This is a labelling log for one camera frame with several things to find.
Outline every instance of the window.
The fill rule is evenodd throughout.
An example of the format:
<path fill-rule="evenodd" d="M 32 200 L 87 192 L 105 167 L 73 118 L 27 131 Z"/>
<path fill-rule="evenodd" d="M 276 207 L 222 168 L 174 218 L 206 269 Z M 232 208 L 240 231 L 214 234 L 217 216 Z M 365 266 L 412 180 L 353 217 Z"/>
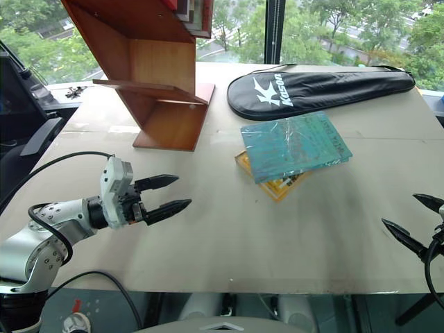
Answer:
<path fill-rule="evenodd" d="M 60 0 L 0 0 L 0 39 L 48 84 L 100 78 Z"/>
<path fill-rule="evenodd" d="M 287 0 L 280 62 L 390 65 L 422 89 L 444 91 L 444 3 Z"/>
<path fill-rule="evenodd" d="M 196 59 L 264 63 L 265 0 L 214 0 L 212 38 L 196 40 Z"/>

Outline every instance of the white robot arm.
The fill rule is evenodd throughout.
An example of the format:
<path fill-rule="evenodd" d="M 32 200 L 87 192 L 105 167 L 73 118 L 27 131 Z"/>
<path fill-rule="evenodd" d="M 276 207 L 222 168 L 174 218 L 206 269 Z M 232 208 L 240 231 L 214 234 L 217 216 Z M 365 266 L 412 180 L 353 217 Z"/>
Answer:
<path fill-rule="evenodd" d="M 1 322 L 11 330 L 36 332 L 31 327 L 38 329 L 47 291 L 58 269 L 71 258 L 72 246 L 101 228 L 140 221 L 150 225 L 177 214 L 191 200 L 171 201 L 147 212 L 140 198 L 142 191 L 177 179 L 160 175 L 131 184 L 131 164 L 110 157 L 101 176 L 100 196 L 30 208 L 29 224 L 0 243 Z"/>

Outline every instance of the black chair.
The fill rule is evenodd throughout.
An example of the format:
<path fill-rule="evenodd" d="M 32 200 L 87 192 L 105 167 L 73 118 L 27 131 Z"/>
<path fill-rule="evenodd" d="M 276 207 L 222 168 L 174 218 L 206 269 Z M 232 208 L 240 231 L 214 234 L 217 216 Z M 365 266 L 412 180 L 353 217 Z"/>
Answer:
<path fill-rule="evenodd" d="M 5 148 L 16 142 L 24 143 L 14 146 L 0 160 L 0 200 L 3 200 L 31 172 L 64 120 L 47 117 L 9 53 L 0 52 L 0 63 L 1 145 Z"/>

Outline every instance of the table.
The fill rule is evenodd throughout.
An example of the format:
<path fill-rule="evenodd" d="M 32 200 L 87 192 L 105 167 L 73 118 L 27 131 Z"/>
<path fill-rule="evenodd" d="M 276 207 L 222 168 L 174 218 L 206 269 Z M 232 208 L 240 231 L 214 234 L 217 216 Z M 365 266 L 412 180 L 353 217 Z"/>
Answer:
<path fill-rule="evenodd" d="M 138 128 L 114 90 L 93 87 L 39 165 L 75 151 L 115 153 L 135 179 L 171 173 L 180 179 L 142 195 L 146 207 L 179 198 L 193 203 L 171 219 L 100 230 L 74 246 L 54 285 L 77 273 L 106 270 L 130 290 L 263 293 L 427 292 L 420 260 L 385 229 L 385 217 L 424 244 L 438 215 L 411 196 L 444 197 L 444 130 L 416 89 L 327 110 L 354 156 L 313 172 L 274 203 L 234 161 L 239 132 L 254 123 L 230 111 L 228 84 L 269 65 L 197 64 L 200 82 L 216 84 L 193 153 L 133 148 Z M 351 67 L 294 67 L 344 71 Z M 99 194 L 105 159 L 76 157 L 52 166 L 21 189 L 0 218 L 0 240 L 28 221 L 36 203 Z M 444 291 L 444 261 L 432 276 Z M 113 289 L 100 277 L 72 287 Z"/>

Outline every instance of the black cable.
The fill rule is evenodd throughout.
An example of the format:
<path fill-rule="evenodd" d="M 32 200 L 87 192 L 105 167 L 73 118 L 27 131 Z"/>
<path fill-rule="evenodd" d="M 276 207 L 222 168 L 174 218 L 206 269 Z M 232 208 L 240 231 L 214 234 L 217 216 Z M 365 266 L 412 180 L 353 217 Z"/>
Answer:
<path fill-rule="evenodd" d="M 79 151 L 77 153 L 68 154 L 59 158 L 56 158 L 55 160 L 52 160 L 46 164 L 43 164 L 39 168 L 36 168 L 33 172 L 28 174 L 25 178 L 23 178 L 6 196 L 3 198 L 3 200 L 0 202 L 0 213 L 5 209 L 6 205 L 9 203 L 10 199 L 14 196 L 14 194 L 22 188 L 23 185 L 28 182 L 32 177 L 34 177 L 36 174 L 38 174 L 40 171 L 45 170 L 47 167 L 50 167 L 51 165 L 66 160 L 68 158 L 79 156 L 79 155 L 101 155 L 105 156 L 106 158 L 110 158 L 112 155 L 107 153 L 102 153 L 101 151 Z"/>
<path fill-rule="evenodd" d="M 106 272 L 102 272 L 102 271 L 88 271 L 88 272 L 84 272 L 81 274 L 78 274 L 72 278 L 70 278 L 69 280 L 63 282 L 60 286 L 58 286 L 57 288 L 55 288 L 49 295 L 48 297 L 46 297 L 46 300 L 48 300 L 50 297 L 52 297 L 55 293 L 57 293 L 59 290 L 61 290 L 61 288 L 63 288 L 64 286 L 66 286 L 67 284 L 69 284 L 70 282 L 74 281 L 75 279 L 81 278 L 84 275 L 89 275 L 89 274 L 99 274 L 99 275 L 103 275 L 106 276 L 108 279 L 110 279 L 111 281 L 114 282 L 114 284 L 117 286 L 117 288 L 120 289 L 120 292 L 122 292 L 122 295 L 125 297 L 126 301 L 128 302 L 128 305 L 131 308 L 131 311 L 133 312 L 134 318 L 137 322 L 137 329 L 141 330 L 142 327 L 142 321 L 140 320 L 140 316 L 139 313 L 137 312 L 136 306 L 134 305 L 133 300 L 131 299 L 131 297 L 128 295 L 128 292 L 125 290 L 125 288 L 122 286 L 122 284 L 118 281 L 118 279 L 116 279 L 114 276 L 112 276 L 109 273 Z"/>
<path fill-rule="evenodd" d="M 270 69 L 275 69 L 275 68 L 278 68 L 278 67 L 285 67 L 285 66 L 298 66 L 298 65 L 297 64 L 282 64 L 282 65 L 273 66 L 273 67 L 269 67 L 269 68 L 265 68 L 265 69 L 256 69 L 255 71 L 252 71 L 249 74 L 257 73 L 257 72 L 260 72 L 260 71 L 269 71 Z"/>
<path fill-rule="evenodd" d="M 432 259 L 434 257 L 434 254 L 436 252 L 436 249 L 440 245 L 440 241 L 437 239 L 434 239 L 431 243 L 429 248 L 427 249 L 427 253 L 425 254 L 425 263 L 424 263 L 424 272 L 425 272 L 425 280 L 427 282 L 427 286 L 429 287 L 430 293 L 435 297 L 436 302 L 439 304 L 440 307 L 444 310 L 444 302 L 441 300 L 439 295 L 436 293 L 435 287 L 432 283 L 432 277 L 430 275 L 430 263 L 432 262 Z"/>
<path fill-rule="evenodd" d="M 42 208 L 46 205 L 49 205 L 48 203 L 39 203 L 38 205 L 34 205 L 29 207 L 28 209 L 28 215 L 29 217 L 32 218 L 32 220 L 34 222 L 36 222 L 36 224 L 42 226 L 43 228 L 45 228 L 46 230 L 48 230 L 51 234 L 53 234 L 54 236 L 56 236 L 59 241 L 61 241 L 63 243 L 63 245 L 65 245 L 65 247 L 67 248 L 67 256 L 66 258 L 63 259 L 63 263 L 62 266 L 67 264 L 69 260 L 71 260 L 72 258 L 72 245 L 71 243 L 69 243 L 68 239 L 63 235 L 63 233 L 61 233 L 60 231 L 58 231 L 57 229 L 55 229 L 52 225 L 49 225 L 48 223 L 46 223 L 45 221 L 43 221 L 40 217 L 37 216 L 36 213 L 34 213 L 34 211 L 38 208 Z"/>

